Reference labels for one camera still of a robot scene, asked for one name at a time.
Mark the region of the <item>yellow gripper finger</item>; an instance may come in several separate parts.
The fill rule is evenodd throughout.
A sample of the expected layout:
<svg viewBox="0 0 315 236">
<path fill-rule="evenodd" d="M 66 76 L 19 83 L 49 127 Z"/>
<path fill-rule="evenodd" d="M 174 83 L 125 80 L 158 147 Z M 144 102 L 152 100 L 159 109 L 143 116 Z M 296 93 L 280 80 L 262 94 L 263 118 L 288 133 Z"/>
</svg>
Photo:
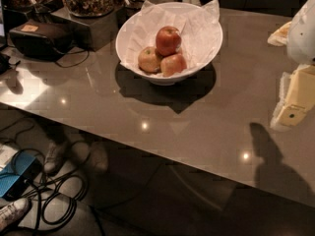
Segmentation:
<svg viewBox="0 0 315 236">
<path fill-rule="evenodd" d="M 290 25 L 291 22 L 282 25 L 268 37 L 267 42 L 274 46 L 286 46 Z"/>
<path fill-rule="evenodd" d="M 297 126 L 315 106 L 315 66 L 301 64 L 291 74 L 283 72 L 279 99 L 270 127 L 283 132 Z"/>
</svg>

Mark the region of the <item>white rounded gripper body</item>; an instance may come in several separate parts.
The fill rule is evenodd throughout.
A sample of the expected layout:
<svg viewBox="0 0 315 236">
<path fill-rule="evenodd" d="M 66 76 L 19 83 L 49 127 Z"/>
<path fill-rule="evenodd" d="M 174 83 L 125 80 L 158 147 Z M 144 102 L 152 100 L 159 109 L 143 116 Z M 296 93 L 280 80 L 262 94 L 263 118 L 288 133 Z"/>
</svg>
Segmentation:
<svg viewBox="0 0 315 236">
<path fill-rule="evenodd" d="M 299 64 L 315 64 L 315 0 L 307 0 L 291 21 L 287 55 Z"/>
</svg>

